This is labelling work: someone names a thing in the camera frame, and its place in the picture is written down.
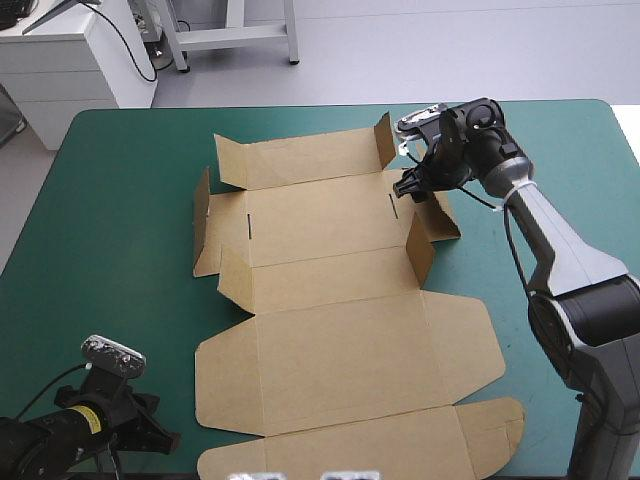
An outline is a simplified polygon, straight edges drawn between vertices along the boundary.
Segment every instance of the white cabinet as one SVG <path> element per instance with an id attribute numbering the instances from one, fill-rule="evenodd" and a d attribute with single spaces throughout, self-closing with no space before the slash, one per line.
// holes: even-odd
<path id="1" fill-rule="evenodd" d="M 135 69 L 115 30 L 83 5 L 22 35 L 54 0 L 13 28 L 0 31 L 0 84 L 50 150 L 60 147 L 76 114 L 96 108 L 148 108 L 157 82 Z M 153 67 L 128 3 L 103 0 L 98 7 L 122 32 L 145 76 Z"/>

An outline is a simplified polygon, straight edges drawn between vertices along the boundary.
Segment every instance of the white table leg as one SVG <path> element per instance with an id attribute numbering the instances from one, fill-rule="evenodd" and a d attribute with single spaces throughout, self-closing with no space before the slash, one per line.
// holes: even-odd
<path id="1" fill-rule="evenodd" d="M 284 0 L 284 23 L 287 26 L 287 40 L 289 41 L 289 63 L 296 65 L 300 62 L 300 55 L 298 54 L 298 33 L 293 2 L 294 0 Z"/>
<path id="2" fill-rule="evenodd" d="M 160 15 L 160 21 L 162 22 L 164 34 L 167 36 L 167 42 L 169 43 L 176 68 L 181 72 L 188 72 L 189 66 L 182 55 L 182 48 L 176 35 L 179 29 L 171 0 L 156 0 L 155 6 L 158 9 L 158 15 Z"/>

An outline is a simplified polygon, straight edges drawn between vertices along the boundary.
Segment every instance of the green table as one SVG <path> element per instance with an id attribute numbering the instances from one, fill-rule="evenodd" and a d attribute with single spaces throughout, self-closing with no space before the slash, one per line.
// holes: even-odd
<path id="1" fill-rule="evenodd" d="M 252 438 L 202 428 L 194 416 L 196 347 L 248 317 L 216 292 L 217 277 L 191 276 L 192 193 L 205 166 L 217 170 L 213 132 L 245 142 L 306 135 L 369 126 L 387 110 L 397 118 L 418 107 L 78 115 L 0 277 L 0 413 L 14 415 L 49 378 L 78 363 L 81 341 L 99 333 L 147 355 L 147 373 L 134 385 L 160 395 L 159 420 L 183 435 L 172 456 L 128 455 L 128 471 L 193 471 L 203 450 Z M 640 273 L 640 169 L 610 108 L 557 101 L 504 109 L 536 162 L 542 190 L 589 242 Z M 212 186 L 229 189 L 217 177 Z M 501 216 L 457 192 L 450 196 L 463 238 L 437 245 L 426 288 L 482 298 L 507 362 L 502 379 L 466 401 L 511 395 L 527 408 L 524 441 L 505 473 L 562 473 L 577 419 L 574 393 L 529 331 Z M 522 241 L 519 247 L 525 251 Z M 51 409 L 51 400 L 32 413 Z"/>

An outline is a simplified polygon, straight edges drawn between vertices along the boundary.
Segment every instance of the black power cord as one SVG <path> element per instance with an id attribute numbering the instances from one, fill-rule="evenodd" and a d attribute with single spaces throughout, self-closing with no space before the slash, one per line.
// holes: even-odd
<path id="1" fill-rule="evenodd" d="M 140 69 L 140 65 L 138 65 L 138 62 L 136 61 L 136 58 L 133 56 L 133 52 L 131 51 L 131 47 L 129 47 L 129 44 L 127 43 L 127 41 L 124 38 L 124 35 L 122 35 L 122 32 L 120 31 L 120 29 L 118 29 L 118 27 L 116 26 L 115 23 L 113 23 L 113 21 L 111 21 L 111 19 L 109 17 L 107 17 L 104 13 L 102 13 L 100 10 L 98 10 L 97 8 L 95 8 L 92 5 L 89 5 L 88 3 L 83 2 L 82 0 L 76 0 L 77 3 L 80 3 L 82 5 L 84 5 L 85 7 L 87 7 L 89 10 L 93 11 L 95 14 L 97 14 L 98 16 L 102 17 L 109 25 L 111 25 L 111 27 L 115 30 L 115 32 L 118 34 L 118 36 L 120 37 L 120 40 L 122 40 L 122 43 L 124 44 L 124 47 L 127 49 L 127 53 L 129 54 L 129 57 L 131 58 L 131 61 L 133 62 L 133 66 L 136 68 L 136 70 L 138 71 L 138 74 L 147 82 L 149 83 L 153 83 L 156 80 L 158 80 L 158 72 L 164 70 L 165 68 L 168 68 L 172 63 L 173 60 L 171 60 L 171 62 L 169 62 L 167 65 L 165 65 L 162 68 L 158 68 L 156 69 L 155 67 L 152 66 L 153 68 L 153 77 L 147 77 L 142 70 Z M 189 24 L 189 22 L 185 21 L 185 20 L 178 20 L 178 23 L 184 23 L 187 28 L 189 29 L 189 31 L 191 31 L 191 25 Z"/>
<path id="2" fill-rule="evenodd" d="M 33 404 L 36 403 L 40 399 L 40 397 L 42 397 L 42 395 L 44 395 L 47 392 L 47 390 L 49 390 L 53 385 L 58 383 L 60 380 L 62 380 L 64 377 L 66 377 L 70 373 L 73 373 L 77 370 L 83 370 L 84 368 L 86 368 L 86 365 L 87 365 L 86 363 L 83 363 L 82 365 L 76 365 L 75 367 L 72 367 L 69 370 L 65 370 L 60 375 L 58 375 L 53 380 L 51 380 L 49 383 L 47 383 L 44 386 L 44 388 L 40 390 L 38 394 L 35 397 L 33 397 L 33 399 L 29 403 L 25 405 L 25 407 L 20 411 L 20 413 L 14 417 L 14 420 L 20 420 L 20 418 L 22 418 L 24 414 L 27 413 L 27 411 L 33 406 Z"/>

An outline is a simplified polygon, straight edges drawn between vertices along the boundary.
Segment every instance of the cabinet drawer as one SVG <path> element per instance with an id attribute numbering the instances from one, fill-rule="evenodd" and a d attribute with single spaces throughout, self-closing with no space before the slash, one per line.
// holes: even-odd
<path id="1" fill-rule="evenodd" d="M 113 100 L 101 72 L 0 73 L 14 102 L 37 100 Z"/>
<path id="2" fill-rule="evenodd" d="M 100 70 L 87 42 L 0 43 L 0 73 Z"/>

